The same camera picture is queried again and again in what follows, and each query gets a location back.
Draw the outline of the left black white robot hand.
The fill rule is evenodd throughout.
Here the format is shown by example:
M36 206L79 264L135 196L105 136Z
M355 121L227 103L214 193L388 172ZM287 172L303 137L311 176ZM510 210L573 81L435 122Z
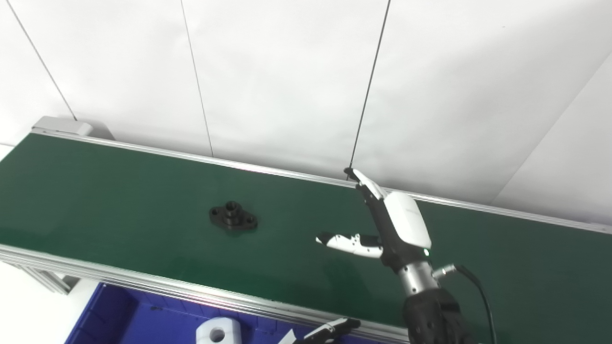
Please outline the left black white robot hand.
M354 318L339 318L317 327L310 333L298 338L293 329L290 329L278 342L279 344L332 344L337 338L348 335L352 330L358 329L361 321Z

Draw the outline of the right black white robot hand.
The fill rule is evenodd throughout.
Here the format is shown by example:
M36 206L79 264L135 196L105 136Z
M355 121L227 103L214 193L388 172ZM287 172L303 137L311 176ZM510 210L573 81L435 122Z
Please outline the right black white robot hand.
M368 207L377 236L321 232L315 241L353 255L380 259L395 273L426 261L431 238L414 198L402 192L387 192L357 169L344 172L354 181Z

